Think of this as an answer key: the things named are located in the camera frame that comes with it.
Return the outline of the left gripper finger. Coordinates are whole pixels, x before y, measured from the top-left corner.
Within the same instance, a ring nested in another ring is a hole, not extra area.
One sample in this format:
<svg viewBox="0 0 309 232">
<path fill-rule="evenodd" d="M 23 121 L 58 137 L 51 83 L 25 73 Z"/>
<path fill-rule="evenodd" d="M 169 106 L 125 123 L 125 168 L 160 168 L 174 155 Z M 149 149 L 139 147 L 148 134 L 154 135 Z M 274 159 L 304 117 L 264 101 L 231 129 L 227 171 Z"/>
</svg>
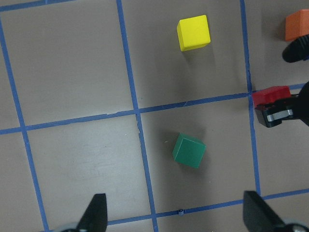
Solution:
<svg viewBox="0 0 309 232">
<path fill-rule="evenodd" d="M 263 103 L 255 107 L 258 122 L 267 128 L 275 127 L 284 120 L 301 119 L 297 108 L 299 94 L 288 98 L 278 99 L 272 103 Z"/>
</svg>

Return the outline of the left gripper camera finger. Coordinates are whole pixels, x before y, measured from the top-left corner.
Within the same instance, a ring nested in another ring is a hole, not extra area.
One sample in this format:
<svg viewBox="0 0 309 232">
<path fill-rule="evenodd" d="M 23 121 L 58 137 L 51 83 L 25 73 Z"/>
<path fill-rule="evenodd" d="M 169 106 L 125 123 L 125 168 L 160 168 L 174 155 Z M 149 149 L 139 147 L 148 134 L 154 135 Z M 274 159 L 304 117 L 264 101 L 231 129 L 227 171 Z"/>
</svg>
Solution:
<svg viewBox="0 0 309 232">
<path fill-rule="evenodd" d="M 76 231 L 105 232 L 108 225 L 107 198 L 105 193 L 95 194 L 80 219 Z"/>
<path fill-rule="evenodd" d="M 242 218 L 249 232 L 279 232 L 286 226 L 263 198 L 251 190 L 243 193 Z"/>
</svg>

